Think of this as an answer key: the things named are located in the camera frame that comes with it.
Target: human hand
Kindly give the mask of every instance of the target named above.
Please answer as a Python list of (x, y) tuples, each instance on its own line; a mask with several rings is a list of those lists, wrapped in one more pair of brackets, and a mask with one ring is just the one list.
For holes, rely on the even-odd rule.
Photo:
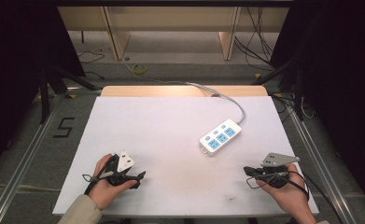
[[(287, 164), (286, 166), (290, 172), (298, 172), (294, 164)], [(304, 180), (299, 175), (289, 173), (289, 180), (304, 188)], [(282, 210), (292, 215), (299, 223), (316, 223), (316, 219), (308, 206), (307, 197), (300, 189), (289, 183), (281, 189), (273, 188), (261, 180), (257, 180), (257, 183), (275, 199)]]
[[(101, 171), (101, 168), (104, 167), (106, 162), (111, 157), (111, 154), (107, 154), (97, 162), (93, 176), (98, 175), (98, 173)], [(129, 189), (134, 184), (136, 184), (136, 180), (129, 180), (122, 185), (113, 186), (109, 184), (106, 179), (102, 179), (91, 189), (89, 197), (97, 204), (98, 209), (104, 210), (120, 193), (126, 189)]]

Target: sleeve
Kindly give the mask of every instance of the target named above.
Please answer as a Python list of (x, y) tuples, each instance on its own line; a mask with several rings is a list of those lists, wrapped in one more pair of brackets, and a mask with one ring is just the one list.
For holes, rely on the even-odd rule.
[(102, 215), (102, 212), (97, 208), (95, 202), (88, 195), (82, 194), (78, 196), (68, 208), (59, 224), (94, 224), (100, 221)]

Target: white power strip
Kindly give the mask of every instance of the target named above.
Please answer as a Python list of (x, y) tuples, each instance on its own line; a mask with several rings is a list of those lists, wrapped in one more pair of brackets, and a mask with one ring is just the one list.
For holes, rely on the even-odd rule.
[(227, 119), (214, 130), (200, 139), (200, 148), (202, 153), (210, 156), (215, 155), (226, 144), (234, 139), (241, 132), (241, 127), (231, 119)]

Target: black controller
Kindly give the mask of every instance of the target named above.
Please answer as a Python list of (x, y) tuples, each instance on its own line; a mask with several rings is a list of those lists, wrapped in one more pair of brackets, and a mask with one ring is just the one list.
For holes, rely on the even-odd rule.
[(118, 165), (119, 165), (119, 156), (114, 155), (112, 158), (110, 158), (110, 161), (108, 161), (108, 164), (105, 168), (106, 172), (113, 171), (113, 173), (114, 173), (113, 175), (110, 175), (106, 178), (107, 181), (109, 182), (109, 184), (111, 184), (113, 186), (118, 186), (118, 185), (122, 185), (123, 183), (125, 183), (128, 180), (136, 180), (137, 183), (134, 184), (132, 187), (130, 187), (130, 189), (138, 189), (138, 187), (141, 185), (140, 180), (142, 180), (144, 178), (146, 171), (142, 172), (138, 176), (131, 176), (131, 175), (127, 175), (127, 172), (129, 172), (131, 167), (126, 170), (123, 170), (121, 172), (118, 172)]
[(287, 184), (287, 180), (289, 179), (288, 168), (285, 165), (263, 168), (252, 168), (246, 166), (244, 167), (244, 171), (246, 172), (246, 175), (264, 181), (276, 189), (281, 189), (284, 187)]

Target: white table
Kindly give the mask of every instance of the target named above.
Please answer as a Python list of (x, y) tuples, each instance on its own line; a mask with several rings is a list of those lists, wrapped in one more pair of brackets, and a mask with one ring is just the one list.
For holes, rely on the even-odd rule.
[[(294, 156), (268, 96), (233, 97), (246, 110), (240, 136), (213, 157), (199, 139), (226, 119), (234, 103), (216, 97), (99, 97), (53, 214), (62, 215), (84, 192), (96, 162), (125, 150), (128, 173), (147, 171), (139, 189), (123, 192), (105, 211), (116, 217), (262, 217), (285, 214), (261, 189), (251, 189), (244, 166), (260, 167), (269, 152)], [(309, 202), (318, 213), (313, 198)]]

